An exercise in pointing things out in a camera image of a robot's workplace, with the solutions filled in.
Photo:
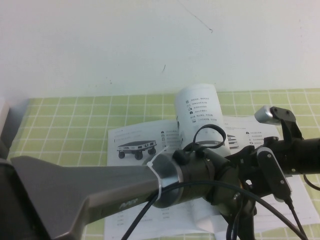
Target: white zip tie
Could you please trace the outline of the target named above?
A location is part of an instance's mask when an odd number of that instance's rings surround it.
[[[162,154],[164,151],[166,151],[169,148],[169,146],[166,146],[164,149],[162,149],[159,153],[153,156],[153,158],[146,163],[146,165],[151,169],[151,171],[155,174],[156,178],[158,179],[158,184],[159,184],[159,193],[156,201],[158,201],[161,198],[162,194],[162,180],[159,174],[156,172],[156,170],[153,168],[153,161],[156,159],[156,157],[160,154]]]

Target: white grid line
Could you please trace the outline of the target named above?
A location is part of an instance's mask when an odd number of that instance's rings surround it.
[[[110,103],[109,103],[109,113],[108,115],[110,114],[110,111],[111,111],[111,102],[112,102],[112,96],[110,98]],[[107,132],[108,132],[108,123],[109,123],[109,117],[107,118],[106,120],[106,125],[105,125],[105,130],[104,130],[104,137],[103,137],[103,141],[102,141],[102,148],[101,148],[101,152],[100,152],[100,157],[99,157],[99,166],[101,165],[101,158],[103,156],[103,153],[104,153],[104,146],[106,144],[106,138],[107,138]]]
[[[32,124],[31,124],[31,128],[30,128],[30,131],[28,132],[28,135],[26,136],[26,141],[24,142],[24,144],[23,144],[23,146],[22,146],[21,152],[23,152],[24,149],[25,149],[25,146],[26,146],[26,144],[27,144],[27,139],[28,139],[28,137],[30,136],[32,127],[35,125],[35,122],[36,122],[38,113],[39,113],[40,108],[41,108],[41,104],[42,104],[43,102],[44,102],[44,99],[41,100],[40,106],[39,106],[38,110],[36,111],[36,116],[35,116],[35,118],[33,119],[33,122],[32,122]]]
[[[143,122],[146,121],[146,111],[147,111],[147,95],[144,96],[144,115],[143,115]]]
[[[235,116],[237,117],[237,116],[238,116],[238,113],[237,113],[237,108],[236,108],[235,95],[234,95],[233,92],[232,92],[232,100],[233,100],[233,105],[230,104],[230,106],[233,106],[233,107],[234,107]]]
[[[251,105],[253,107],[253,111],[255,112],[256,110],[255,110],[255,105],[254,105],[254,98],[252,96],[252,92],[251,91],[250,91],[250,98],[251,98]]]
[[[88,124],[87,124],[87,126],[86,126],[86,131],[85,131],[85,134],[84,134],[84,140],[83,140],[83,143],[82,143],[80,156],[79,156],[79,159],[78,159],[78,163],[77,163],[77,165],[76,165],[77,167],[79,167],[79,165],[80,165],[82,153],[83,153],[83,151],[84,151],[84,146],[85,146],[85,143],[86,143],[86,138],[87,138],[87,134],[88,134],[88,129],[89,129],[89,125],[90,125],[91,116],[92,116],[92,112],[94,111],[94,104],[95,104],[95,97],[93,98],[93,101],[92,101],[91,113],[90,113],[90,116],[89,116]]]
[[[39,158],[41,158],[42,152],[43,152],[44,149],[45,149],[45,145],[46,145],[47,139],[48,139],[48,137],[49,137],[50,130],[51,130],[51,128],[52,128],[52,124],[54,123],[55,115],[57,114],[60,101],[61,101],[61,98],[59,98],[59,101],[58,101],[58,103],[57,103],[57,105],[56,105],[56,108],[55,108],[54,115],[53,115],[52,120],[51,120],[51,124],[50,124],[49,130],[48,130],[48,133],[46,134],[46,137],[45,137],[45,139],[44,139],[44,142],[43,142],[43,145],[42,145],[42,148],[41,148],[41,151],[40,151]]]
[[[130,96],[128,96],[128,100],[126,102],[126,111],[125,111],[125,119],[124,119],[124,125],[127,126],[127,118],[128,118],[128,109],[129,109],[129,98]]]
[[[162,120],[164,119],[164,111],[165,111],[165,95],[162,95]]]
[[[68,138],[68,134],[69,134],[69,130],[70,130],[70,126],[72,124],[72,120],[73,120],[73,117],[74,117],[74,114],[75,114],[75,111],[76,111],[77,102],[78,102],[78,98],[75,99],[75,103],[74,103],[74,107],[73,107],[73,111],[72,111],[72,116],[71,116],[71,119],[70,119],[70,122],[69,122],[69,126],[67,127],[66,135],[65,135],[64,141],[62,143],[61,151],[60,151],[60,154],[59,154],[59,157],[58,157],[58,161],[57,161],[58,165],[60,164],[62,153],[65,152],[64,151],[64,147],[65,147],[65,144],[66,144],[66,141],[67,141],[67,138]]]

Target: wheeled robot diagram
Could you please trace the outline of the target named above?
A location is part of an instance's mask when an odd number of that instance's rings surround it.
[[[132,141],[117,147],[119,158],[123,159],[126,154],[134,154],[134,158],[141,160],[144,157],[143,151],[148,150],[148,154],[156,154],[156,141]]]

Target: paper sheet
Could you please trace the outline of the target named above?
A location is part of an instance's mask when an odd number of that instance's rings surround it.
[[[180,147],[177,122],[175,120],[160,120],[110,130],[108,132],[107,165],[142,165],[145,160],[152,158],[153,155],[148,153],[148,149],[143,151],[143,157],[140,160],[135,159],[135,155],[132,153],[126,153],[124,158],[119,158],[119,151],[117,151],[119,146],[125,145],[128,148],[135,148],[136,142],[139,141],[155,142],[156,152],[160,152],[166,146],[175,150]],[[141,204],[106,217],[104,240],[121,239],[144,205]],[[192,202],[189,201],[163,209],[152,206],[131,234],[130,239],[139,240],[185,233],[203,233],[204,231],[195,224],[191,205]]]

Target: instruction manual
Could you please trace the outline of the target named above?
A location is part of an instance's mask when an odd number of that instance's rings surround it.
[[[279,137],[274,125],[261,124],[254,116],[222,116],[213,85],[197,84],[180,91],[175,99],[176,120],[158,120],[125,126],[108,131],[107,165],[136,166],[166,148],[173,152],[193,141],[197,130],[206,124],[220,126],[227,134],[225,144],[214,151],[228,156],[248,145],[259,147],[264,138]],[[213,129],[202,129],[196,142],[217,145],[222,137]],[[319,216],[299,176],[287,178],[292,200],[303,225],[320,223]],[[263,198],[294,223],[288,206],[273,195]],[[104,240],[120,240],[145,204],[105,218]],[[254,217],[256,232],[285,227],[284,223],[258,203]],[[215,233],[225,239],[227,223],[218,209],[204,199],[196,199],[168,208],[151,207],[130,236],[131,240],[151,239],[189,233]]]

